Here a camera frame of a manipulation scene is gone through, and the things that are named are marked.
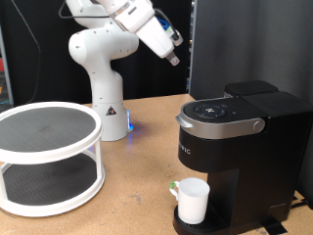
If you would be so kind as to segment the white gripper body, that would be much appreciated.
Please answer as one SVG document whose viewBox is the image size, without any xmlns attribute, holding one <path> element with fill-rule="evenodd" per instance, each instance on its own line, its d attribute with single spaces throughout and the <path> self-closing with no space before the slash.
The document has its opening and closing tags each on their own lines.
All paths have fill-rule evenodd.
<svg viewBox="0 0 313 235">
<path fill-rule="evenodd" d="M 156 17 L 151 17 L 136 35 L 160 58 L 167 57 L 174 49 L 171 39 Z"/>
</svg>

